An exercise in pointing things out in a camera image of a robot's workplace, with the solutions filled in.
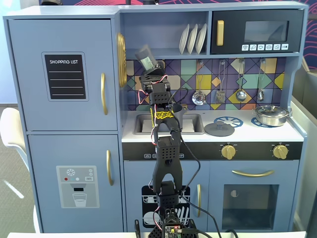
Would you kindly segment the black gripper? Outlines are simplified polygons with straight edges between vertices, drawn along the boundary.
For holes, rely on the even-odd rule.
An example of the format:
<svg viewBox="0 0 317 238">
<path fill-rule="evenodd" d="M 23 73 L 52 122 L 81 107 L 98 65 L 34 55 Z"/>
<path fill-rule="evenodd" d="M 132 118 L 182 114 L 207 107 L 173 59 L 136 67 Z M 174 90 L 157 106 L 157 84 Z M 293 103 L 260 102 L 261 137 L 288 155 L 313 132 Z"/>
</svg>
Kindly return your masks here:
<svg viewBox="0 0 317 238">
<path fill-rule="evenodd" d="M 162 60 L 158 60 L 157 64 L 152 67 L 151 74 L 152 75 L 141 75 L 139 77 L 139 81 L 141 83 L 141 89 L 139 89 L 139 91 L 142 91 L 143 93 L 170 91 L 168 75 L 165 74 L 164 62 Z"/>
</svg>

